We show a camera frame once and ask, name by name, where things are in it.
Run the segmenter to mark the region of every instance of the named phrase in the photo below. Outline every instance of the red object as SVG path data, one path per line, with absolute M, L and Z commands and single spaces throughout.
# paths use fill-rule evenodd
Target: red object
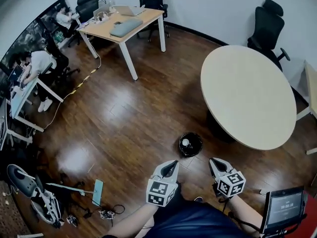
M 307 217 L 301 222 L 297 230 L 286 235 L 285 238 L 311 238 L 317 228 L 317 201 L 309 194 L 305 213 Z

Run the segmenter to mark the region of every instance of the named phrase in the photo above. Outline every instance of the teal object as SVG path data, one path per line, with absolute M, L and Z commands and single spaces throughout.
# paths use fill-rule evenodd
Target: teal object
M 103 192 L 103 185 L 104 182 L 101 180 L 96 179 L 95 188 L 94 188 L 94 195 L 93 195 L 93 204 L 100 206 L 101 204 L 101 194 Z
M 110 34 L 121 38 L 142 24 L 142 20 L 131 18 L 121 24 L 115 25 L 115 27 L 110 31 Z

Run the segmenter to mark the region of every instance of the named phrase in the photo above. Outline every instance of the screen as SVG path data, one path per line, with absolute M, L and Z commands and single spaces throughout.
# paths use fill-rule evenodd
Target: screen
M 300 215 L 302 193 L 273 197 L 267 224 L 275 224 Z

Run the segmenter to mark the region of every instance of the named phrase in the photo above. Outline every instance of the wooden floor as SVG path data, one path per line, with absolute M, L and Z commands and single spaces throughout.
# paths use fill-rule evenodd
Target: wooden floor
M 168 160 L 180 161 L 179 181 L 186 199 L 200 195 L 219 209 L 223 205 L 217 202 L 212 190 L 210 157 L 227 160 L 243 173 L 247 184 L 241 197 L 260 213 L 264 206 L 264 196 L 258 194 L 260 189 L 307 186 L 317 171 L 317 154 L 305 154 L 317 147 L 315 119 L 306 116 L 298 121 L 291 138 L 270 151 L 219 141 L 206 126 L 207 107 L 200 87 L 204 59 L 218 45 L 177 29 L 169 30 L 165 53 L 160 51 L 158 33 L 151 43 L 136 38 L 127 42 L 139 76 L 136 82 L 118 45 L 105 41 L 94 44 L 102 58 L 101 68 L 74 95 L 67 97 L 52 125 L 35 136 L 37 144 L 45 149 L 43 161 L 49 160 L 50 174 L 58 178 L 59 173 L 65 172 L 70 179 L 68 185 L 83 180 L 86 190 L 92 190 L 95 179 L 101 179 L 102 204 L 123 204 L 126 208 L 124 214 L 114 219 L 115 223 L 144 204 L 148 178 L 157 165 Z M 93 59 L 84 42 L 64 53 L 72 68 L 81 69 L 80 74 L 73 75 L 65 96 L 99 60 Z M 47 113 L 39 114 L 35 111 L 38 100 L 35 102 L 33 112 L 28 111 L 30 119 L 45 127 L 58 103 Z M 297 105 L 298 112 L 305 107 L 300 100 Z M 204 146 L 196 157 L 183 159 L 177 142 L 188 131 L 198 133 Z M 96 209 L 90 195 L 76 198 L 91 210 Z M 43 232 L 47 238 L 102 237 L 110 228 L 110 222 L 100 219 L 98 212 L 85 220 L 84 213 L 73 208 L 80 220 L 79 227 L 65 223 L 55 230 L 42 221 L 35 222 L 29 201 L 23 195 L 18 195 L 17 201 L 31 229 Z

